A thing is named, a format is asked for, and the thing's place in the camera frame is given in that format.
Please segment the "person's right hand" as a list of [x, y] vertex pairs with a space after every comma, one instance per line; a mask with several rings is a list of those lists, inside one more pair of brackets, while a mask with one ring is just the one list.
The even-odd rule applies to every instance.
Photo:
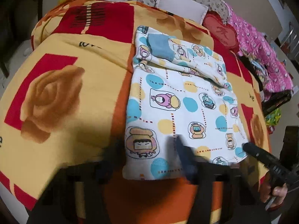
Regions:
[[288, 192], [288, 187], [284, 184], [282, 187], [272, 188], [270, 185], [271, 175], [268, 171], [265, 175], [265, 179], [259, 188], [259, 196], [262, 203], [268, 202], [269, 199], [275, 197], [275, 200], [272, 202], [270, 208], [274, 208], [276, 206], [280, 206]]

